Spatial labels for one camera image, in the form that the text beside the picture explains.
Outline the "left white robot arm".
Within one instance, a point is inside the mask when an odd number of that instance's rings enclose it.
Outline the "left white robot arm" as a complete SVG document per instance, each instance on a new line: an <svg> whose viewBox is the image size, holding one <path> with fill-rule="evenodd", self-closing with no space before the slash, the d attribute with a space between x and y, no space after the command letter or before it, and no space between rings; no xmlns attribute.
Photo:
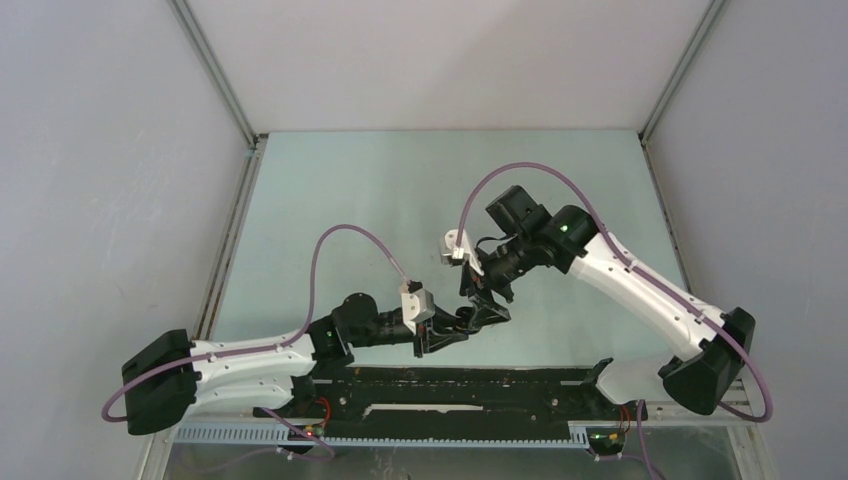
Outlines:
<svg viewBox="0 0 848 480"><path fill-rule="evenodd" d="M350 365L354 348L410 343L422 357L470 336L471 308L450 313L405 298L408 305L379 311L371 296L352 294L301 337L215 343L167 331L121 368L127 431L143 436L194 414L241 409L304 416L316 403L311 379Z"/></svg>

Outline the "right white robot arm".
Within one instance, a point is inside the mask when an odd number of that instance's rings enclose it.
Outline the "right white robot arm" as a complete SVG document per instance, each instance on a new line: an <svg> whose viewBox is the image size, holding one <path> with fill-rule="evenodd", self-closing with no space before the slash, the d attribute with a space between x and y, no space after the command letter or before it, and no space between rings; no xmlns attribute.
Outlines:
<svg viewBox="0 0 848 480"><path fill-rule="evenodd" d="M471 327L508 320L508 311L492 296L511 302L513 282L536 267L555 268L635 314L671 351L669 358L599 362L581 392L588 414L606 418L621 404L642 399L649 385L695 414L711 415L721 405L745 364L739 353L751 347L755 320L747 311L724 312L689 295L629 256L578 206L550 214L522 187L512 186L486 211L505 235L495 250L473 247L457 229L442 240L446 262L463 268L460 293L476 308Z"/></svg>

